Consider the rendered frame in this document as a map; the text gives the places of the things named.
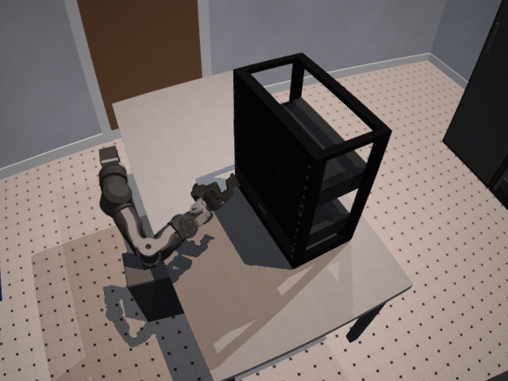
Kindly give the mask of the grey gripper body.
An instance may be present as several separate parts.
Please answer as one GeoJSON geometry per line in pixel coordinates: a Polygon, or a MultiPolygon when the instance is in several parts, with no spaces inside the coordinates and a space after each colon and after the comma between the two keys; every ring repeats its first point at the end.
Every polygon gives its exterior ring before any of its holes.
{"type": "Polygon", "coordinates": [[[192,190],[190,195],[195,200],[192,210],[199,209],[202,206],[202,200],[205,201],[211,211],[218,210],[225,204],[221,204],[223,199],[221,197],[221,189],[217,182],[213,182],[209,185],[199,185],[192,190]]]}

